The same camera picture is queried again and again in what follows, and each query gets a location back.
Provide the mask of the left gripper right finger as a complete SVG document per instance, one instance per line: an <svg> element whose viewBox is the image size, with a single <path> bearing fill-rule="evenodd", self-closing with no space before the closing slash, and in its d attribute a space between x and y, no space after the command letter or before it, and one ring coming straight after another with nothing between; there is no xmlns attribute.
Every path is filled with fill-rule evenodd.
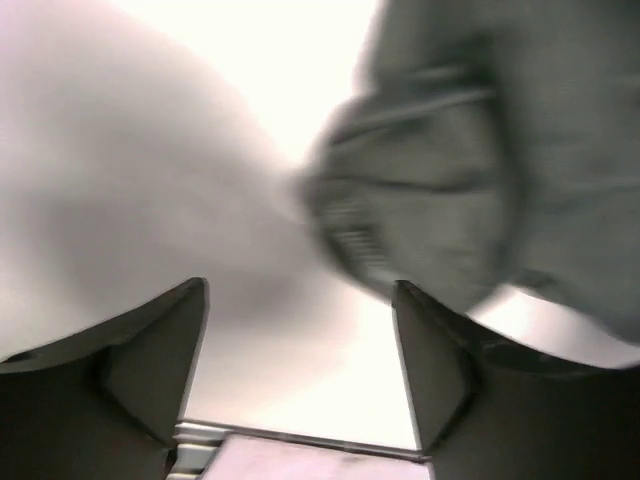
<svg viewBox="0 0 640 480"><path fill-rule="evenodd" d="M439 479L635 479L639 371L511 341L401 281L396 330L420 442Z"/></svg>

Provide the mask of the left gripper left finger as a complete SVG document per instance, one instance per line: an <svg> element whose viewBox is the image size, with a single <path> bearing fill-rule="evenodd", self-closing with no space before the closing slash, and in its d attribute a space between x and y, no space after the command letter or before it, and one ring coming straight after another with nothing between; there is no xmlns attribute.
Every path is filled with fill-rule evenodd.
<svg viewBox="0 0 640 480"><path fill-rule="evenodd" d="M2 361L2 478L166 478L207 314L208 285L191 278Z"/></svg>

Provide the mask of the dark grey t shirt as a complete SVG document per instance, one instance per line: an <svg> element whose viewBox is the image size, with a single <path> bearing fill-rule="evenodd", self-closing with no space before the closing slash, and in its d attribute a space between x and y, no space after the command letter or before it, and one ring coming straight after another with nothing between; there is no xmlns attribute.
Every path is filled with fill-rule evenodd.
<svg viewBox="0 0 640 480"><path fill-rule="evenodd" d="M391 1L303 188L367 287L500 288L639 339L639 5Z"/></svg>

